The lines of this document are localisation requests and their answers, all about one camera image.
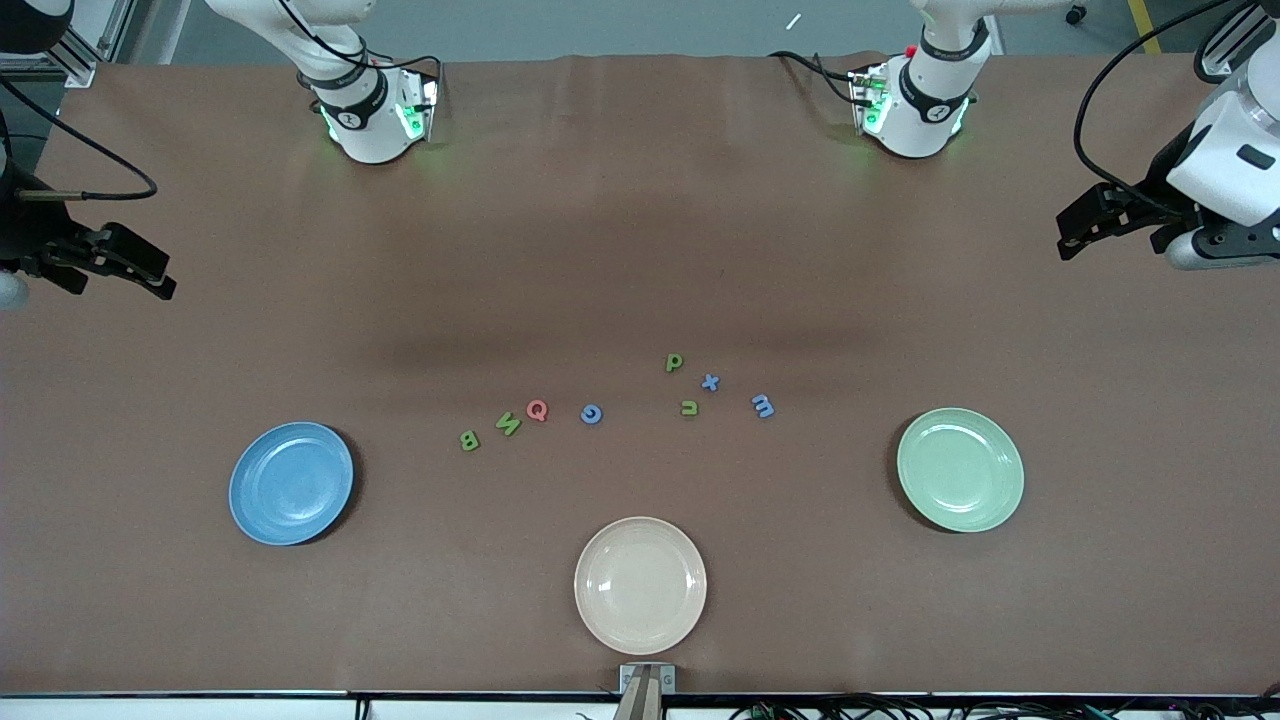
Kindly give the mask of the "blue plate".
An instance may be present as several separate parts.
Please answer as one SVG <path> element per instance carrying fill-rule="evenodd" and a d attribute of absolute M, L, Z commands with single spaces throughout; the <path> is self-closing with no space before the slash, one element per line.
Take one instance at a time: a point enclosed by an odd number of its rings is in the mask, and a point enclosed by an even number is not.
<path fill-rule="evenodd" d="M 252 541 L 294 546 L 340 519 L 356 487 L 355 457 L 330 427 L 291 421 L 255 439 L 228 484 L 233 523 Z"/>

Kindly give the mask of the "green plate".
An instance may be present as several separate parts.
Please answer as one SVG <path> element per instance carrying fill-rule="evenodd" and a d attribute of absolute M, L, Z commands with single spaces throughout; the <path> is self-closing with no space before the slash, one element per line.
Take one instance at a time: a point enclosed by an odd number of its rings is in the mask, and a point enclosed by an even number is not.
<path fill-rule="evenodd" d="M 1025 468 L 1010 434 L 986 415 L 937 407 L 915 416 L 896 450 L 908 502 L 942 530 L 993 530 L 1019 509 Z"/>

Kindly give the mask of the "beige plate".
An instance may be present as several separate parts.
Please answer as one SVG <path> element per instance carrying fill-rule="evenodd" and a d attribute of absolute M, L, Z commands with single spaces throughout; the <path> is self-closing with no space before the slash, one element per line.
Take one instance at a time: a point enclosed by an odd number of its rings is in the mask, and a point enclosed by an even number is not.
<path fill-rule="evenodd" d="M 588 632 L 634 657 L 655 656 L 685 641 L 708 594 L 699 548 L 658 518 L 622 518 L 603 527 L 582 547 L 573 571 L 573 600 Z"/>

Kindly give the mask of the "brown table mat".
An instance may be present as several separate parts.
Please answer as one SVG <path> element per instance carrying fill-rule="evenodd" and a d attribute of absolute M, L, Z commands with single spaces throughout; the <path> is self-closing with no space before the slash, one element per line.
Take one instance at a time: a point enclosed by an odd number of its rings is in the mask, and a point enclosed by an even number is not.
<path fill-rule="evenodd" d="M 621 659 L 573 568 L 641 515 L 709 571 L 664 652 L 691 692 L 1279 682 L 1280 268 L 1059 259 L 1101 67 L 998 56 L 904 161 L 777 60 L 457 64 L 438 141 L 384 167 L 284 67 L 102 69 L 61 114 L 159 191 L 73 211 L 178 287 L 0 313 L 0 692 L 594 691 Z M 993 530 L 899 486 L 937 407 L 1021 455 Z M 346 441 L 355 493 L 260 544 L 228 484 L 291 421 Z"/>

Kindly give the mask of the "aluminium frame profile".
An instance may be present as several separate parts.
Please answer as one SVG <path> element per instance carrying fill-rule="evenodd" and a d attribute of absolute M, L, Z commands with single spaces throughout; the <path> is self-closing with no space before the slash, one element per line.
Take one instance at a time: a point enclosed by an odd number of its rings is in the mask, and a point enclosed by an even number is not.
<path fill-rule="evenodd" d="M 141 0 L 0 0 L 0 74 L 91 86 L 115 61 Z"/>
<path fill-rule="evenodd" d="M 1222 83 L 1276 35 L 1280 0 L 1244 0 L 1220 19 L 1196 49 L 1193 70 L 1211 85 Z"/>

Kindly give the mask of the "white table edge rail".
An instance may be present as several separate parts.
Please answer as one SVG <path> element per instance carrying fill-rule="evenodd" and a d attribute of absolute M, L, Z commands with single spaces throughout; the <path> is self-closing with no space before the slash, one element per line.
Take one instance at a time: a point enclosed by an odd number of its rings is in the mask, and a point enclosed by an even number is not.
<path fill-rule="evenodd" d="M 1258 694 L 156 691 L 0 694 L 0 720 L 1280 720 Z"/>

